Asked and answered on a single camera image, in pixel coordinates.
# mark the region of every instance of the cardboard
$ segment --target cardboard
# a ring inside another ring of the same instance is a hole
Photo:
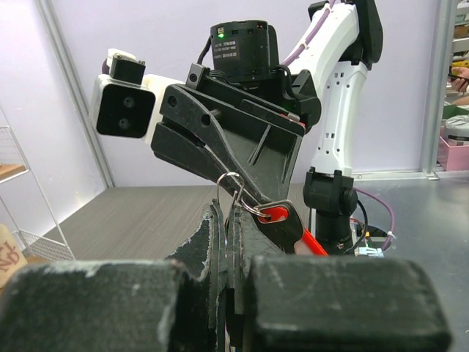
[[[8,228],[0,224],[0,288],[28,262]]]

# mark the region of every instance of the white device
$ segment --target white device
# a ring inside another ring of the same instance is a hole
[[[326,11],[330,11],[330,15],[289,69],[292,74],[305,69],[311,72],[322,104],[324,124],[311,166],[321,174],[333,175],[339,170],[349,177],[352,174],[350,151],[358,99],[368,73],[363,63],[339,62],[360,33],[355,5],[338,3],[317,11],[292,52],[305,45],[307,34]]]

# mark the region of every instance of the white wall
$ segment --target white wall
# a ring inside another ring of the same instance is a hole
[[[0,106],[61,221],[104,184],[34,2],[1,0],[0,33]],[[0,196],[23,230],[52,228],[31,173],[0,184]],[[11,226],[2,207],[0,222]]]
[[[438,0],[376,0],[385,32],[383,57],[365,83],[355,171],[418,169]],[[273,24],[284,58],[309,24],[313,0],[53,0],[88,100],[108,48],[147,61],[147,72],[185,80],[210,27],[259,18]],[[207,55],[206,65],[211,65]],[[304,181],[319,126],[304,139],[293,180]],[[136,140],[101,137],[118,186],[205,184],[156,159]]]

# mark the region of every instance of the camera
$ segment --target camera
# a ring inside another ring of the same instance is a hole
[[[142,85],[99,75],[90,117],[99,134],[142,138],[147,133],[155,101],[155,94]]]
[[[147,133],[156,97],[142,85],[145,62],[109,49],[103,74],[95,81],[90,119],[107,136],[142,138]]]

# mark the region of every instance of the wooden shelf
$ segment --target wooden shelf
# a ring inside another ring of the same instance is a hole
[[[15,176],[17,174],[26,171],[24,165],[12,165],[12,164],[3,164],[0,165],[0,181],[5,180],[8,177]]]

